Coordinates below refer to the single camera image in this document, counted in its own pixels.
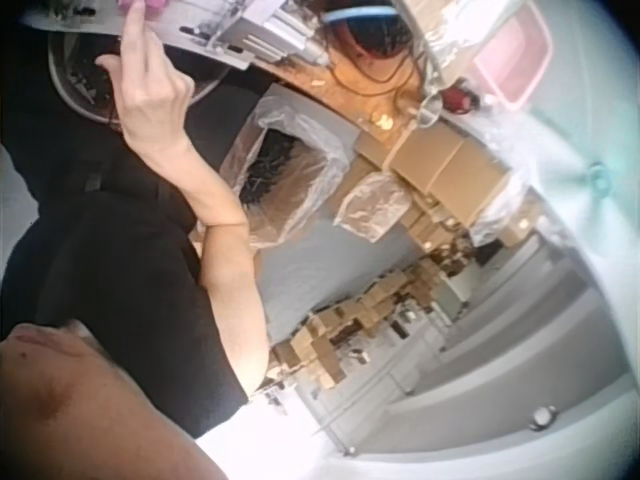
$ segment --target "pink object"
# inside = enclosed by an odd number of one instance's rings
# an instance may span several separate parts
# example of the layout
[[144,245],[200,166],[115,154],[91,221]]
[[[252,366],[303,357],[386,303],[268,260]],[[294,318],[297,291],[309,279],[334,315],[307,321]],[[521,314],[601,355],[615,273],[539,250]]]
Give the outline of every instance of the pink object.
[[529,3],[484,46],[467,76],[507,109],[519,110],[542,80],[552,56],[549,28]]
[[[133,5],[134,0],[118,0],[118,7],[121,10],[127,12],[131,5]],[[154,12],[160,13],[164,10],[164,7],[167,6],[169,0],[145,0],[147,4],[147,8],[153,10]]]

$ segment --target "gray floor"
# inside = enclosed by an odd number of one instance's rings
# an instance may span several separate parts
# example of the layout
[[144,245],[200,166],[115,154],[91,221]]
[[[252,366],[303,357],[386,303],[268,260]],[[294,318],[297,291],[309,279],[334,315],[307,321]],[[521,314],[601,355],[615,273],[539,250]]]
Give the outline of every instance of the gray floor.
[[263,251],[259,287],[272,342],[285,339],[314,307],[361,293],[382,272],[421,255],[401,227],[372,244],[324,212],[299,240]]
[[0,279],[11,250],[36,218],[37,204],[0,145]]

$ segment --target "blue cable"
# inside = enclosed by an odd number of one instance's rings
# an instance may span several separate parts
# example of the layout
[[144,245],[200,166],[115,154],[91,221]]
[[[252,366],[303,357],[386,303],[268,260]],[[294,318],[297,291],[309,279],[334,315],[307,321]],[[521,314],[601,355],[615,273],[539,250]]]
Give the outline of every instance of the blue cable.
[[333,23],[350,18],[395,17],[396,15],[398,15],[398,11],[393,7],[352,7],[324,13],[322,21],[324,23]]

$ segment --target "wooden table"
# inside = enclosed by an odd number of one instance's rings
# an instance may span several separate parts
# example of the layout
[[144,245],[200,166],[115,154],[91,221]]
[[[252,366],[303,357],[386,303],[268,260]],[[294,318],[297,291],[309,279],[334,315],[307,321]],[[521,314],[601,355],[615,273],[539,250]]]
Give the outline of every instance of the wooden table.
[[390,149],[412,120],[409,114],[401,112],[396,106],[396,98],[401,92],[419,95],[420,77],[413,62],[406,61],[393,79],[381,85],[362,75],[335,48],[329,47],[329,52],[335,65],[334,73],[342,83],[364,95],[389,93],[380,96],[358,95],[340,85],[328,68],[303,62],[282,65],[257,62],[257,65],[342,115]]

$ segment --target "lips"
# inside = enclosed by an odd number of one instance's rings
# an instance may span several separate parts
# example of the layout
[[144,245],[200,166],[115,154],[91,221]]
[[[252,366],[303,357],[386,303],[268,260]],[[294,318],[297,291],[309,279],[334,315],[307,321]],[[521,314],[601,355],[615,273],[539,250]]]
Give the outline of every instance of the lips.
[[17,325],[9,335],[10,339],[20,343],[36,345],[38,347],[47,348],[62,355],[77,357],[78,353],[65,348],[59,338],[57,332],[50,332],[45,328],[37,327],[30,324]]

